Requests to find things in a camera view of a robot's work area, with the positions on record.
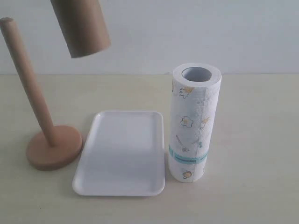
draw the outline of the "cartoon print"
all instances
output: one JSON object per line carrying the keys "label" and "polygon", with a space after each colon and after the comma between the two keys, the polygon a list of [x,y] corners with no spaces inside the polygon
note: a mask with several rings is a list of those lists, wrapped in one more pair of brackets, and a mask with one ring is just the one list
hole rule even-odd
{"label": "cartoon print", "polygon": [[186,87],[186,88],[179,89],[179,95],[185,99],[193,90],[194,87]]}
{"label": "cartoon print", "polygon": [[192,127],[193,120],[189,118],[188,116],[184,116],[181,120],[181,125],[186,127]]}
{"label": "cartoon print", "polygon": [[[180,144],[181,147],[182,147],[182,151],[183,151],[184,153],[185,153],[185,152],[188,152],[190,149],[187,148],[187,147],[185,147],[185,146],[183,145],[183,143],[182,143],[181,140],[179,139],[178,135],[176,135],[176,137],[177,137],[177,140],[178,140],[179,144]],[[200,148],[201,148],[201,141],[199,141],[199,137],[198,137],[194,142],[192,142],[191,144],[193,145],[193,144],[198,143],[198,142],[199,142],[199,145],[200,145]]]}
{"label": "cartoon print", "polygon": [[191,176],[192,176],[191,171],[186,170],[185,172],[183,172],[183,178],[184,179],[187,179],[187,178],[189,178]]}
{"label": "cartoon print", "polygon": [[207,124],[207,122],[209,121],[209,119],[210,119],[210,117],[207,117],[206,119],[203,119],[203,120],[201,121],[201,124],[200,124],[200,130],[202,130],[202,129],[206,126],[206,124]]}

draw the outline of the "table surface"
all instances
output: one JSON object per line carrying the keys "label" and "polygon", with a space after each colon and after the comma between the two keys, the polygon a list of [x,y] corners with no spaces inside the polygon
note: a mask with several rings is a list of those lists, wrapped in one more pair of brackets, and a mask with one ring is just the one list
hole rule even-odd
{"label": "table surface", "polygon": [[[168,145],[171,76],[40,75],[55,124],[86,137],[104,110],[156,110]],[[252,224],[299,221],[299,75],[223,75],[204,176],[168,171],[154,197],[84,197],[71,182],[78,159],[38,171],[25,157],[40,130],[17,75],[0,76],[0,223]]]}

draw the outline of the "rectangular tray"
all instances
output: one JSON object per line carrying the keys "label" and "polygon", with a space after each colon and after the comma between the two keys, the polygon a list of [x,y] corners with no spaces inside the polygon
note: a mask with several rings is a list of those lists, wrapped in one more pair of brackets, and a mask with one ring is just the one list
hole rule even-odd
{"label": "rectangular tray", "polygon": [[104,111],[92,123],[73,179],[85,196],[153,196],[165,186],[163,117]]}

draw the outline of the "cardboard tube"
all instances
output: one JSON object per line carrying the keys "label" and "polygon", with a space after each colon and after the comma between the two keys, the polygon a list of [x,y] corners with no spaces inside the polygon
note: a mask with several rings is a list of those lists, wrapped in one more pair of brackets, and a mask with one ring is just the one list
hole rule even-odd
{"label": "cardboard tube", "polygon": [[0,28],[37,121],[48,144],[53,147],[58,144],[58,136],[17,25],[12,18],[2,18]]}
{"label": "cardboard tube", "polygon": [[98,0],[51,0],[71,57],[87,56],[110,46]]}

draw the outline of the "blue band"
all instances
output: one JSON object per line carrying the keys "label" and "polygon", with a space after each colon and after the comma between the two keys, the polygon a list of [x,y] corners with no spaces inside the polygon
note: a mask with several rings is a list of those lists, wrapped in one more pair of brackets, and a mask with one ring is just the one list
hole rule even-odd
{"label": "blue band", "polygon": [[178,162],[183,164],[199,164],[201,163],[206,157],[208,152],[200,157],[184,157],[177,153],[175,153],[169,145],[169,154]]}

